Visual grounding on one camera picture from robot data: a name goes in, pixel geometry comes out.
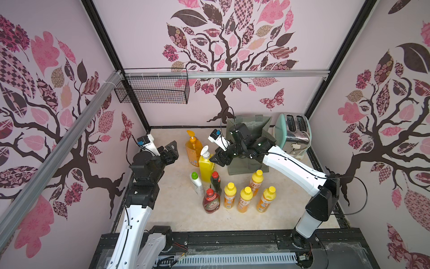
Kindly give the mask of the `large orange pump soap bottle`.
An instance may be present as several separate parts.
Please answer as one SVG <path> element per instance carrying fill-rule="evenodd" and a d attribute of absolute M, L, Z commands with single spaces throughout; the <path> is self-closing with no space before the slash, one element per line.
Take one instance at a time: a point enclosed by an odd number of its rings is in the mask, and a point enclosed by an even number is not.
<path fill-rule="evenodd" d="M 199 167 L 200 153 L 203 149 L 203 145 L 193 131 L 187 130 L 187 134 L 189 135 L 189 140 L 185 144 L 185 148 L 187 150 L 188 160 L 191 165 Z"/>

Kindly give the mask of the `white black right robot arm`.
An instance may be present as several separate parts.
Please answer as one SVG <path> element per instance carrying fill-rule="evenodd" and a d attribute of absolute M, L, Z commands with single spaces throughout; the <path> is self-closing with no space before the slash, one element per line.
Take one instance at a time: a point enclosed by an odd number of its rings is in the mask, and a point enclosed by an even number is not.
<path fill-rule="evenodd" d="M 310 196 L 305 212 L 291 232 L 291 242 L 304 249 L 321 223 L 329 220 L 340 195 L 340 181 L 344 178 L 333 172 L 325 174 L 299 162 L 276 145 L 274 138 L 252 135 L 241 123 L 229 130 L 227 140 L 220 130 L 209 135 L 218 148 L 210 161 L 224 167 L 234 158 L 248 158 L 269 166 L 297 183 Z"/>

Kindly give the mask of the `yellow pump soap bottle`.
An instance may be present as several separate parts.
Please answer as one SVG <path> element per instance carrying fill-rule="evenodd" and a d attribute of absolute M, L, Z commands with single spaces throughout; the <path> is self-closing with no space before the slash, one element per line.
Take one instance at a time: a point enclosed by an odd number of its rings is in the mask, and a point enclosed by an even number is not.
<path fill-rule="evenodd" d="M 215 164 L 210 161 L 211 157 L 208 145 L 204 146 L 200 152 L 199 169 L 201 180 L 207 183 L 211 182 L 211 176 L 215 170 Z"/>

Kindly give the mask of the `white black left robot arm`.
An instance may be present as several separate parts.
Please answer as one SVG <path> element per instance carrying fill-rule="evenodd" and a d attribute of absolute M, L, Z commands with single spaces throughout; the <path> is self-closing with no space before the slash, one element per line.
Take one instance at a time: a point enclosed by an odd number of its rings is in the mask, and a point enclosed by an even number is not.
<path fill-rule="evenodd" d="M 109 269 L 151 269 L 168 244 L 168 226 L 153 227 L 144 242 L 146 224 L 153 212 L 160 188 L 158 182 L 166 166 L 179 157 L 177 142 L 137 153 L 131 164 L 135 182 L 125 199 L 125 217 Z"/>

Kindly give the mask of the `green fabric shopping bag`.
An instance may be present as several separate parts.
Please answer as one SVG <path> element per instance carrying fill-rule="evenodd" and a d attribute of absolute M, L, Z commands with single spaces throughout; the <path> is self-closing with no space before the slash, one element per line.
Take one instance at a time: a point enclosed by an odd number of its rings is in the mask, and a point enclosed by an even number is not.
<path fill-rule="evenodd" d="M 246 125 L 248 131 L 245 132 L 251 136 L 250 139 L 245 139 L 244 145 L 249 150 L 253 143 L 262 136 L 269 136 L 269 128 L 271 125 L 272 117 L 265 115 L 255 115 L 255 116 L 242 116 L 239 115 L 236 119 L 227 120 L 227 131 L 226 137 L 229 141 L 234 141 L 234 136 L 231 132 L 236 126 L 239 127 L 240 124 Z M 228 174 L 230 176 L 235 176 L 239 174 L 253 174 L 257 170 L 262 170 L 263 173 L 269 172 L 269 167 L 265 164 L 259 163 L 257 160 L 237 157 L 234 158 L 230 165 L 227 166 Z"/>

